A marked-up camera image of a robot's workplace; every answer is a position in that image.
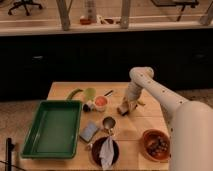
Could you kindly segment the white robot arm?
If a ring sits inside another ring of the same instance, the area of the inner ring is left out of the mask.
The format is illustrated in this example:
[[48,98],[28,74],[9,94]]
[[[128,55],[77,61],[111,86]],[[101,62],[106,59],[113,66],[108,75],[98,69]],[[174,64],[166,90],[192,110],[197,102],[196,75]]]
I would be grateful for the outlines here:
[[213,108],[191,101],[153,79],[151,67],[134,67],[123,103],[131,110],[141,91],[148,91],[169,113],[169,171],[213,171]]

